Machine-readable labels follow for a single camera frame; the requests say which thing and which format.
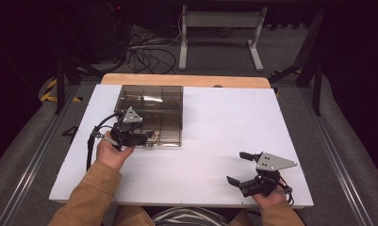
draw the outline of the transparent container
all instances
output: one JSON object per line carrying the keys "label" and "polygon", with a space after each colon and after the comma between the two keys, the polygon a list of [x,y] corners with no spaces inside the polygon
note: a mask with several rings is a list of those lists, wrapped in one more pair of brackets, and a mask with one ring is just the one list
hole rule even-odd
{"label": "transparent container", "polygon": [[182,145],[183,87],[122,86],[115,112],[124,112],[130,106],[142,117],[142,127],[135,133],[155,131],[146,146]]}

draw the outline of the white board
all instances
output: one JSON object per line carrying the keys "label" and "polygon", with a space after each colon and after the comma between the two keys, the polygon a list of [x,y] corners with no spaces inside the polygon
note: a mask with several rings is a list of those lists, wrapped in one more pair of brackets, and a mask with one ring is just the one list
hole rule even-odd
{"label": "white board", "polygon": [[[120,90],[117,85],[96,86],[50,200],[68,201],[83,178],[90,132],[113,113]],[[297,162],[297,167],[280,172],[293,188],[295,206],[313,205],[272,89],[192,87],[184,87],[182,147],[138,147],[123,165],[115,202],[255,207],[251,197],[243,198],[226,180],[230,176],[244,182],[256,176],[255,162],[239,158],[240,152],[271,153]]]}

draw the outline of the jacket sleeve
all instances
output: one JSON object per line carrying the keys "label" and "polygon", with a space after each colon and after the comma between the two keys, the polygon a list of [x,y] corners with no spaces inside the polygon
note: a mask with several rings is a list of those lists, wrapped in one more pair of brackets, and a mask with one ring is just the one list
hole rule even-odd
{"label": "jacket sleeve", "polygon": [[121,179],[120,172],[95,161],[50,225],[101,225]]}
{"label": "jacket sleeve", "polygon": [[280,202],[261,210],[264,226],[300,226],[304,225],[300,217],[294,212],[288,202]]}

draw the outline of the metal bracket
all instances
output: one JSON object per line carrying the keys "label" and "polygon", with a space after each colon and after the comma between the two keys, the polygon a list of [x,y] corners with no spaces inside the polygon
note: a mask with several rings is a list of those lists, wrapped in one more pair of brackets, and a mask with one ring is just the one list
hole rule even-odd
{"label": "metal bracket", "polygon": [[297,166],[297,163],[270,153],[262,153],[256,163],[257,170],[277,171]]}
{"label": "metal bracket", "polygon": [[136,113],[136,111],[130,106],[126,111],[126,114],[124,114],[123,123],[134,122],[142,122],[142,117],[140,117],[138,113]]}

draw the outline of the person's hand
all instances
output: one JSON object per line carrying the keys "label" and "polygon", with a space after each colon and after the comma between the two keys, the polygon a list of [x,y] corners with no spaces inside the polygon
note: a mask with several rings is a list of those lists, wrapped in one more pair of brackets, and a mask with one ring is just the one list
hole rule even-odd
{"label": "person's hand", "polygon": [[273,191],[269,196],[265,197],[262,194],[253,195],[253,199],[259,204],[261,209],[266,209],[277,203],[286,200],[286,194],[283,193],[283,188],[277,186],[276,191]]}
{"label": "person's hand", "polygon": [[[109,131],[106,132],[105,136],[110,137]],[[111,143],[102,138],[97,145],[97,160],[116,170],[120,170],[124,161],[134,150],[135,147],[127,147],[119,152]]]}

